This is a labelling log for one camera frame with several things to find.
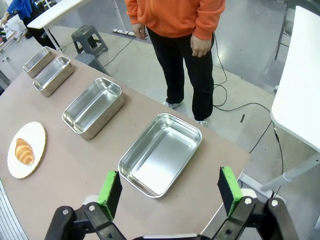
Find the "white desk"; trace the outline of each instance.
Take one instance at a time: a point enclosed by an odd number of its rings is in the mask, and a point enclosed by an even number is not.
[[[318,151],[265,185],[253,184],[267,196],[320,163],[320,16],[297,6],[289,52],[271,109],[274,123]],[[320,228],[320,217],[315,229]]]
[[[49,28],[52,27],[56,22],[64,18],[65,15],[89,1],[90,0],[62,0],[61,2],[58,2],[56,5],[42,13],[35,20],[30,22],[27,27],[32,29],[43,28],[46,34],[49,36],[50,40],[53,42],[55,48],[59,50],[60,48],[49,32]]]

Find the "bread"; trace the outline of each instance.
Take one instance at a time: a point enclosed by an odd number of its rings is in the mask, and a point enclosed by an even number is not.
[[[15,156],[25,165],[31,165],[35,161],[31,146],[22,138],[18,138],[15,144]]]

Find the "gray floor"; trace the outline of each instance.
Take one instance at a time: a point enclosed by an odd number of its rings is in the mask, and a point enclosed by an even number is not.
[[[74,28],[56,26],[52,29],[52,32],[61,45],[66,45],[70,42],[70,35],[74,30]],[[104,65],[113,59],[129,42],[129,39],[105,33],[102,33],[101,36],[109,46],[109,51],[99,56],[100,62]],[[12,61],[16,68],[21,69],[22,65],[40,48],[41,46],[33,38],[23,39],[21,42],[14,42],[6,48],[6,53],[13,58]],[[71,57],[77,55],[73,45],[69,45],[65,53]],[[0,69],[8,72],[9,66],[0,64]],[[106,69],[112,77],[159,102],[162,102],[166,97],[164,75],[150,44],[132,41]],[[226,74],[228,81],[225,87],[228,90],[228,101],[223,106],[225,109],[235,108],[249,102],[258,102],[268,108],[271,107],[274,100],[272,93],[242,80],[241,77],[235,74],[230,72],[226,72]],[[225,76],[220,68],[215,67],[213,77],[217,83],[221,83]],[[193,118],[191,112],[192,94],[190,81],[186,79],[185,100],[177,111],[189,118]],[[214,93],[214,102],[218,104],[224,100],[224,97],[225,92],[223,89],[217,88]],[[245,118],[241,123],[240,120],[243,114],[245,114]],[[250,151],[269,122],[270,115],[267,111],[259,106],[251,105],[233,112],[222,112],[214,109],[209,119],[208,127],[243,149]],[[313,149],[295,137],[281,129],[277,131],[282,146],[285,171],[295,167],[314,153]],[[281,166],[279,146],[270,127],[253,151],[252,159],[244,171],[257,181],[266,183],[281,173]],[[293,180],[290,184],[282,186],[279,191],[279,195],[287,199],[287,208],[301,240],[305,240],[308,237],[314,240],[320,239],[319,232],[313,232],[313,225],[320,214],[320,192],[315,184],[319,181],[319,168],[315,167],[307,174]],[[226,215],[222,208],[204,233],[211,236],[225,217]],[[253,240],[260,238],[254,229],[248,229],[243,233],[241,239]]]
[[[120,29],[114,0],[91,0],[60,21],[61,26],[94,25],[99,32]],[[123,0],[116,0],[127,30],[131,30]],[[256,86],[272,91],[280,82],[288,48],[274,60],[285,6],[275,0],[227,0],[216,38],[223,67]],[[220,66],[213,49],[213,63]]]

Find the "plastic stool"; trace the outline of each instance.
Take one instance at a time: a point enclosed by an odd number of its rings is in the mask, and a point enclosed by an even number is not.
[[[96,56],[102,50],[108,51],[107,45],[102,40],[96,28],[92,25],[80,27],[77,31],[72,33],[71,37],[78,54],[84,51],[87,54]]]
[[[109,73],[101,65],[101,63],[96,58],[96,56],[83,52],[83,53],[80,53],[78,56],[76,56],[75,59],[109,76]]]

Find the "white plate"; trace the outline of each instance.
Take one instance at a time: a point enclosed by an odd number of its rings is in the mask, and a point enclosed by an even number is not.
[[[32,148],[34,162],[31,165],[25,165],[20,162],[15,155],[17,139],[25,140]],[[12,176],[17,179],[23,179],[35,170],[44,153],[46,145],[45,128],[38,122],[29,122],[24,125],[13,137],[8,151],[8,168]]]

